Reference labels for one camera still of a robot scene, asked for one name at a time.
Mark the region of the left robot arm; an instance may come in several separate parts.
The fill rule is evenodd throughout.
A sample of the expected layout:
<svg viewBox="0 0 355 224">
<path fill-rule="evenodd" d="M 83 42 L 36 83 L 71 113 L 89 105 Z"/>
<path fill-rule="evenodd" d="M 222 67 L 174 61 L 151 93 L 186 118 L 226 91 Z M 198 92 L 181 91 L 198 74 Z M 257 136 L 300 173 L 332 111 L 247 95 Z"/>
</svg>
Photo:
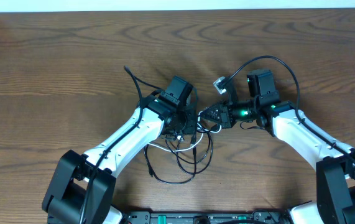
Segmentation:
<svg viewBox="0 0 355 224">
<path fill-rule="evenodd" d="M 175 140 L 196 132 L 193 85 L 175 76 L 165 90 L 142 97 L 115 133 L 79 154 L 59 160 L 42 202 L 42 210 L 61 223 L 120 223 L 112 206 L 116 179 L 136 154 L 159 137 Z"/>
</svg>

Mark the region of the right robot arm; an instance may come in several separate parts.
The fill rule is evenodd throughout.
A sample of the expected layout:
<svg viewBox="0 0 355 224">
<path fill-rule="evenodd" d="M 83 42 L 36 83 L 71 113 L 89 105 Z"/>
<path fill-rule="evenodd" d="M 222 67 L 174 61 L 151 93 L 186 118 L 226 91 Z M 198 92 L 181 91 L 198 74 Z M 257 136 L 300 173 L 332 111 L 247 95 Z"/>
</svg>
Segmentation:
<svg viewBox="0 0 355 224">
<path fill-rule="evenodd" d="M 290 101 L 281 101 L 268 69 L 247 75 L 251 99 L 239 101 L 232 83 L 214 82 L 228 100 L 210 106 L 200 117 L 220 128 L 255 121 L 271 136 L 287 143 L 316 172 L 316 201 L 288 210 L 291 223 L 355 223 L 355 148 L 343 143 L 310 121 Z"/>
</svg>

